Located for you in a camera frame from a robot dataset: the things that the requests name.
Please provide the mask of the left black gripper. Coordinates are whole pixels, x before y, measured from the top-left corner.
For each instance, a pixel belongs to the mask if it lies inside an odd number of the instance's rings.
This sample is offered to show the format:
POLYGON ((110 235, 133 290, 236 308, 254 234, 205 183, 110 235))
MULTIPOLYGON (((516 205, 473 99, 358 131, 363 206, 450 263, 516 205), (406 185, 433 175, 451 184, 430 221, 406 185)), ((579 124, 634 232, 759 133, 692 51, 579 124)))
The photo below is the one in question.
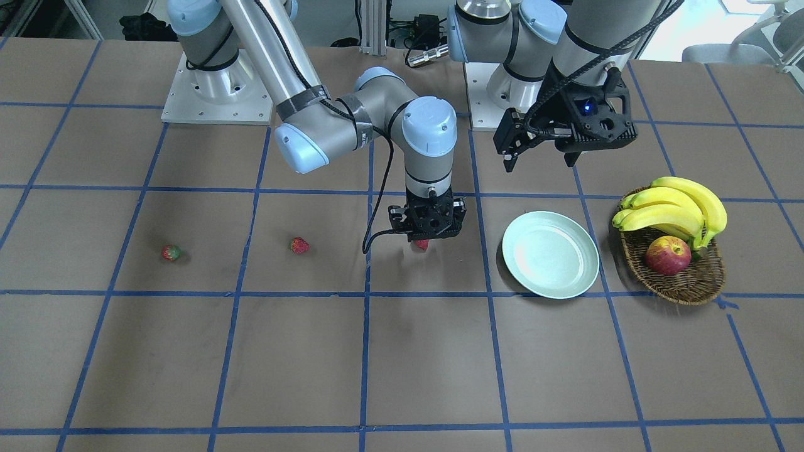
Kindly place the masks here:
POLYGON ((565 164, 574 167, 583 151, 575 142, 573 125, 563 94, 537 101, 526 114, 515 108, 506 109, 493 137, 497 153, 503 156, 505 171, 514 171, 519 155, 543 141, 561 141, 565 164))

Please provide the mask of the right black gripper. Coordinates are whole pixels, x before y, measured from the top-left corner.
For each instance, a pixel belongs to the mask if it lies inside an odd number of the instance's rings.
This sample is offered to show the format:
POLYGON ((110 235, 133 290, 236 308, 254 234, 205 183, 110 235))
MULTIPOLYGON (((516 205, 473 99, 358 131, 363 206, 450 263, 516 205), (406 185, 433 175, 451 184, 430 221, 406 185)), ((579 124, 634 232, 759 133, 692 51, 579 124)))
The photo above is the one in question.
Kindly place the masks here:
POLYGON ((388 206, 392 234, 408 240, 446 239, 462 230, 466 207, 464 198, 437 196, 435 200, 408 196, 405 207, 388 206))

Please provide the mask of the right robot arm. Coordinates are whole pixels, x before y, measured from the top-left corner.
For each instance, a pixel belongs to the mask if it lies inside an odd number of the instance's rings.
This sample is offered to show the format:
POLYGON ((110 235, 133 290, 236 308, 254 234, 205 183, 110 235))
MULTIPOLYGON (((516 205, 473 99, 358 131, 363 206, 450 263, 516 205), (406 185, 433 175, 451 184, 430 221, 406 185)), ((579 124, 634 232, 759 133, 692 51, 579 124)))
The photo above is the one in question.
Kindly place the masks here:
POLYGON ((204 100, 245 97, 259 80, 281 124, 276 141, 300 174, 384 138, 404 154, 406 203, 390 206, 389 234, 409 241, 455 237, 466 209, 453 194, 457 115, 448 101, 416 95, 383 67, 367 69, 337 99, 321 82, 285 1, 170 1, 170 26, 204 100))

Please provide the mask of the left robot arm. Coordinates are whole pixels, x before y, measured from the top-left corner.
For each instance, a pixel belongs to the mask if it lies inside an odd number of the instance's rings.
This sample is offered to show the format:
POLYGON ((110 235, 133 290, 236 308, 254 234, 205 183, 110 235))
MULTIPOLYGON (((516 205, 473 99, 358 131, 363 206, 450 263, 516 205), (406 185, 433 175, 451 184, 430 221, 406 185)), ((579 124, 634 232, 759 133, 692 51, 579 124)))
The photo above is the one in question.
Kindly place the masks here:
POLYGON ((581 154, 620 149, 638 130, 621 72, 640 38, 682 3, 658 1, 457 1, 448 49, 463 63, 497 63, 511 80, 539 84, 531 100, 500 89, 508 104, 493 137, 506 172, 552 141, 573 167, 581 154))

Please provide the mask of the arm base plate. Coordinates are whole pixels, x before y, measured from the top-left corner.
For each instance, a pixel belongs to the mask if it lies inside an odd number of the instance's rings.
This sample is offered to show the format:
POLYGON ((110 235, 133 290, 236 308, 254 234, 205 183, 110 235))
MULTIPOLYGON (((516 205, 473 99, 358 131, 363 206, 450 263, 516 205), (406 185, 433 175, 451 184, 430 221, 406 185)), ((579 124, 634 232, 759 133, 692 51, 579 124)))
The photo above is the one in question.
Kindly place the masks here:
POLYGON ((542 80, 520 80, 497 63, 464 64, 466 94, 474 131, 496 131, 506 109, 526 112, 537 100, 542 80))
POLYGON ((166 123, 267 126, 273 113, 252 60, 239 50, 234 63, 217 72, 189 70, 182 54, 163 107, 166 123))

